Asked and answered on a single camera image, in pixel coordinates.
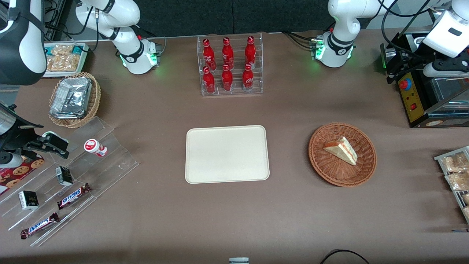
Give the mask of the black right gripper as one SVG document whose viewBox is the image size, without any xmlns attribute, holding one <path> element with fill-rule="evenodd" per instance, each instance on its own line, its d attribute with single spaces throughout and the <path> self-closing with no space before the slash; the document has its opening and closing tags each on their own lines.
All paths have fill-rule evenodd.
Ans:
<svg viewBox="0 0 469 264">
<path fill-rule="evenodd" d="M 67 150 L 69 141 L 53 131 L 45 132 L 40 137 L 34 129 L 43 127 L 43 125 L 35 124 L 20 125 L 18 122 L 13 124 L 2 122 L 0 126 L 1 154 L 24 154 L 26 151 L 40 151 L 54 153 L 67 159 L 69 157 L 69 151 Z"/>
</svg>

